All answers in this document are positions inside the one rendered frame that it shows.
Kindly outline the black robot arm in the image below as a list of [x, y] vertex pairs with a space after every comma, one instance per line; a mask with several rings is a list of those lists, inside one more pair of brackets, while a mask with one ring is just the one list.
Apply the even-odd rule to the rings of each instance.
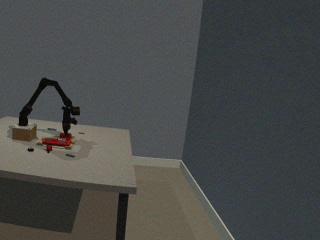
[[[70, 116], [70, 114], [74, 115], [80, 115], [80, 107], [79, 106], [72, 106], [71, 100], [65, 95], [61, 87], [59, 86], [58, 82], [55, 80], [49, 80], [45, 77], [43, 77], [39, 83], [38, 88], [36, 89], [35, 93], [29, 100], [29, 102], [22, 108], [22, 111], [19, 113], [19, 126], [27, 126], [28, 124], [28, 118], [27, 116], [32, 112], [32, 105], [34, 104], [35, 100], [37, 100], [38, 96], [40, 95], [41, 91], [46, 88], [47, 86], [54, 86], [59, 93], [59, 95], [62, 98], [63, 103], [66, 107], [62, 107], [63, 109], [63, 115], [64, 116]], [[70, 117], [70, 123], [69, 124], [77, 124], [77, 120], [73, 117]]]

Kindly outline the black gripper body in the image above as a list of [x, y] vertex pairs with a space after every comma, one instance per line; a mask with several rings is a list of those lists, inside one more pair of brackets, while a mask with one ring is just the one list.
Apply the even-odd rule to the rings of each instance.
[[70, 116], [63, 116], [63, 120], [62, 120], [62, 128], [64, 129], [70, 129], [71, 125], [70, 125]]

